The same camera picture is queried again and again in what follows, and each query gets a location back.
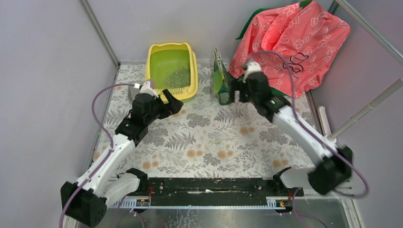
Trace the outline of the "silver metal scoop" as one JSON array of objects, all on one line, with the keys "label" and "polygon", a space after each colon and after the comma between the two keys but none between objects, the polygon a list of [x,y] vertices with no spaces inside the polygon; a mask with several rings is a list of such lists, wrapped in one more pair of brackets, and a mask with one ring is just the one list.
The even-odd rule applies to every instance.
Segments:
[{"label": "silver metal scoop", "polygon": [[134,86],[129,86],[128,87],[128,100],[129,102],[133,102],[135,99],[135,96],[140,93],[140,85],[135,84]]}]

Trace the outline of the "green litter bag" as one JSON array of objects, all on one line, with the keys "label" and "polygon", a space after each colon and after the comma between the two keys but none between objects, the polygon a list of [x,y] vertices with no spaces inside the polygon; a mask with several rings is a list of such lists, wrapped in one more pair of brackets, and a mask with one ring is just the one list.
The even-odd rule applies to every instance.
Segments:
[{"label": "green litter bag", "polygon": [[222,57],[217,48],[214,49],[214,62],[212,73],[212,92],[217,96],[220,105],[229,105],[230,89],[226,82],[228,71],[222,61]]}]

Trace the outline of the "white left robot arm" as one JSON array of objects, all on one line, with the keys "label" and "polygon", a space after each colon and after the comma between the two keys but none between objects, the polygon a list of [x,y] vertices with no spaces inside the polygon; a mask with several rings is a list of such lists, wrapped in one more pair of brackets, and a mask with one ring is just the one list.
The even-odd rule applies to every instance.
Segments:
[{"label": "white left robot arm", "polygon": [[119,163],[132,152],[147,135],[148,127],[156,119],[164,119],[178,113],[183,102],[171,96],[165,89],[164,103],[159,96],[139,93],[132,102],[132,109],[123,118],[110,137],[111,144],[99,159],[75,182],[65,182],[61,187],[63,219],[69,216],[82,224],[94,228],[104,218],[107,209],[128,193],[135,192],[145,179],[139,174],[126,172],[121,178],[109,182]]}]

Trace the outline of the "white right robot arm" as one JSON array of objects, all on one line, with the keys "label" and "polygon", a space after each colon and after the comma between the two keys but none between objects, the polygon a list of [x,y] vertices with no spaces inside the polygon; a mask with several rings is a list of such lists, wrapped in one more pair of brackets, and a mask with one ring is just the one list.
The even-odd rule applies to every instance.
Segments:
[{"label": "white right robot arm", "polygon": [[337,145],[307,124],[284,97],[273,95],[262,71],[246,73],[248,99],[257,112],[270,123],[285,131],[308,155],[312,169],[286,168],[276,179],[286,188],[312,189],[318,194],[337,192],[337,187],[352,176],[353,152]]}]

